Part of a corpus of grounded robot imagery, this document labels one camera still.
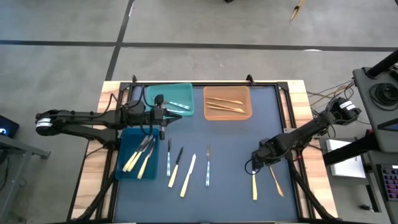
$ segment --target floor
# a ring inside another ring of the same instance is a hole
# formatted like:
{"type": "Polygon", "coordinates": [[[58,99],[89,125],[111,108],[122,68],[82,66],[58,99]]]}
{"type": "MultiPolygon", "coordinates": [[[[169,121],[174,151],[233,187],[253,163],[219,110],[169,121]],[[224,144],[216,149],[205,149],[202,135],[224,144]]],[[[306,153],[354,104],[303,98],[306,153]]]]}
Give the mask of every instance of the floor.
{"type": "MultiPolygon", "coordinates": [[[[52,151],[49,160],[30,163],[13,213],[29,223],[66,219],[87,141],[41,137],[34,116],[54,108],[95,110],[104,80],[133,74],[139,80],[242,80],[251,74],[301,79],[317,92],[398,47],[394,0],[308,0],[289,22],[298,2],[0,0],[0,114],[21,125],[17,139],[52,151]]],[[[351,100],[363,108],[357,92],[351,100]]],[[[360,120],[368,121],[365,112],[360,120]]],[[[353,123],[336,132],[360,137],[366,128],[353,123]]],[[[334,179],[331,185],[340,218],[389,223],[385,213],[357,208],[369,203],[363,185],[334,179]]]]}

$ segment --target wooden table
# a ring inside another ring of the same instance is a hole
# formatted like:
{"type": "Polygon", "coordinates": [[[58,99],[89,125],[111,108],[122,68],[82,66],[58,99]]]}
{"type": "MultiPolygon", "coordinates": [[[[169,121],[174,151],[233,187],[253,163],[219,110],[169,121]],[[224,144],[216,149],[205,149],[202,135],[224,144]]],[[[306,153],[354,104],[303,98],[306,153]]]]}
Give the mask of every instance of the wooden table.
{"type": "MultiPolygon", "coordinates": [[[[200,81],[179,81],[179,82],[200,82],[200,81]]],[[[203,82],[225,82],[225,81],[203,81],[203,82]]],[[[312,113],[310,109],[310,103],[308,101],[307,92],[303,80],[282,80],[282,81],[256,81],[259,82],[287,82],[289,84],[290,100],[293,106],[293,112],[297,127],[309,122],[312,119],[312,113]]],[[[118,95],[120,82],[110,81],[104,82],[101,97],[99,99],[97,112],[103,112],[108,104],[109,97],[112,93],[118,95]]],[[[284,115],[287,123],[287,127],[290,127],[289,111],[287,109],[287,103],[284,97],[284,92],[280,91],[282,97],[282,106],[284,107],[284,115]]],[[[116,107],[116,102],[111,103],[110,109],[116,107]]],[[[318,141],[312,141],[311,144],[319,146],[318,141]]],[[[88,144],[87,153],[94,151],[101,147],[101,144],[96,141],[91,141],[88,144]]],[[[328,175],[326,173],[325,164],[323,163],[322,152],[318,149],[308,147],[303,151],[303,159],[305,168],[307,171],[308,182],[312,192],[315,194],[319,202],[326,208],[326,210],[337,217],[337,211],[333,195],[331,192],[328,175]]],[[[79,217],[87,208],[87,206],[95,198],[96,194],[100,191],[101,180],[104,171],[104,163],[106,160],[106,150],[102,149],[92,155],[90,155],[83,164],[83,170],[81,172],[80,183],[74,201],[73,211],[71,218],[79,217]]],[[[306,209],[306,200],[303,192],[300,192],[300,201],[303,208],[304,217],[308,217],[308,211],[306,209]]],[[[105,217],[108,211],[110,198],[110,190],[105,197],[105,203],[103,207],[103,216],[105,217]]]]}

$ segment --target blue tray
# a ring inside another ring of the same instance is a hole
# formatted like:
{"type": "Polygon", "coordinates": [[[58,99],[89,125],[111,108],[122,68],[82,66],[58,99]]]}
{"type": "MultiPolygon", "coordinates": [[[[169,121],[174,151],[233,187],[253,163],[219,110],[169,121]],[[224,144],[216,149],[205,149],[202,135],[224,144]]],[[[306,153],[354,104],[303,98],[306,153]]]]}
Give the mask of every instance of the blue tray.
{"type": "Polygon", "coordinates": [[[165,108],[173,110],[174,113],[180,114],[181,116],[193,116],[195,112],[195,105],[193,104],[193,89],[191,83],[148,86],[146,92],[146,100],[149,104],[153,105],[153,98],[159,94],[163,94],[165,101],[180,103],[182,105],[190,107],[189,110],[186,110],[178,106],[165,103],[165,108]]]}
{"type": "MultiPolygon", "coordinates": [[[[149,133],[149,128],[144,128],[146,133],[149,133]]],[[[157,158],[159,155],[159,130],[153,130],[152,134],[154,135],[155,147],[152,155],[148,159],[147,166],[142,176],[142,179],[150,179],[154,180],[156,178],[157,171],[157,158]]],[[[144,159],[146,155],[149,153],[149,149],[145,150],[137,161],[137,164],[134,166],[131,172],[123,172],[123,167],[126,162],[130,159],[133,153],[137,150],[138,146],[144,140],[145,135],[141,132],[139,128],[125,128],[123,129],[121,135],[121,145],[119,150],[119,158],[118,165],[116,167],[115,176],[118,180],[121,179],[137,179],[139,169],[144,163],[144,159]]]]}

